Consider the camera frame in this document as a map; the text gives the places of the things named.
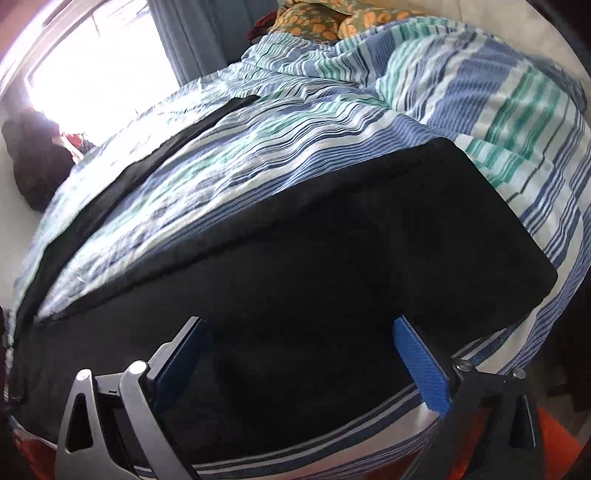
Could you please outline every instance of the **orange object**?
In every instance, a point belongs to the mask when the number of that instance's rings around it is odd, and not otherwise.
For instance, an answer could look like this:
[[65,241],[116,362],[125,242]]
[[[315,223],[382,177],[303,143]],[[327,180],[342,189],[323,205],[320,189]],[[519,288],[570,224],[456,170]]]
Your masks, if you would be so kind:
[[[538,408],[540,427],[544,439],[544,467],[546,480],[560,480],[579,456],[582,446],[543,408]],[[460,451],[457,463],[447,480],[459,480],[466,473],[476,442],[484,428],[486,412],[476,416],[474,426]],[[367,475],[366,480],[397,480],[406,471],[416,454],[383,466]]]
[[74,147],[76,148],[80,148],[82,146],[82,135],[80,134],[65,134],[65,137],[68,139],[68,142],[70,142],[72,145],[74,145]]
[[29,462],[29,467],[39,480],[54,480],[56,465],[56,451],[40,440],[30,439],[27,434],[14,431],[14,443],[23,457]]

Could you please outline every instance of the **blue clamp pad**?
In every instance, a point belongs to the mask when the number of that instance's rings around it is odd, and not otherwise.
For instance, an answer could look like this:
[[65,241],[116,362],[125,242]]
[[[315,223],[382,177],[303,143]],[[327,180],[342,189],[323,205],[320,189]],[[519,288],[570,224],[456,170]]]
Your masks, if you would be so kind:
[[445,416],[452,406],[449,379],[445,372],[406,318],[394,320],[392,335],[396,350],[408,368],[423,401],[429,410]]

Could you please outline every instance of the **wall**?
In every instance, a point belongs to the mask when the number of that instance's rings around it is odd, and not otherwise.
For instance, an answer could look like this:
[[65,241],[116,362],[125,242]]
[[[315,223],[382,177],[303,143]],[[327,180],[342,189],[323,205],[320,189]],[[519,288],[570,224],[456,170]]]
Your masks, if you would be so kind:
[[16,40],[23,28],[49,3],[49,0],[0,0],[0,59]]
[[[4,120],[0,102],[0,125]],[[41,214],[29,208],[17,189],[12,159],[0,134],[0,305],[5,308],[12,306],[12,286],[40,219]]]

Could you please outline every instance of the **curtain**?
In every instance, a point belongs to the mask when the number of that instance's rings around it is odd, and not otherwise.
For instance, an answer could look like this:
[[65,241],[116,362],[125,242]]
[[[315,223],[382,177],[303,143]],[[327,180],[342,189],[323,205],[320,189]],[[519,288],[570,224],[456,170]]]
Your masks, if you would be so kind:
[[277,0],[148,0],[179,85],[240,60],[254,23]]

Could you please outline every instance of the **red fabric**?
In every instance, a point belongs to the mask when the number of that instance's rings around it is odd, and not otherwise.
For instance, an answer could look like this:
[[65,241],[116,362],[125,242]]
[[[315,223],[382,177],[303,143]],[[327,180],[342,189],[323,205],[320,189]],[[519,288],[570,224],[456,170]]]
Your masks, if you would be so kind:
[[252,41],[267,33],[267,30],[275,24],[277,18],[277,11],[271,12],[255,23],[255,26],[248,33],[248,40]]
[[82,135],[80,134],[66,134],[68,142],[74,145],[74,148],[80,148],[82,146]]
[[37,439],[26,439],[15,430],[14,443],[39,480],[55,480],[56,451]]
[[559,480],[577,459],[582,445],[543,408],[538,408],[544,438],[546,480]]

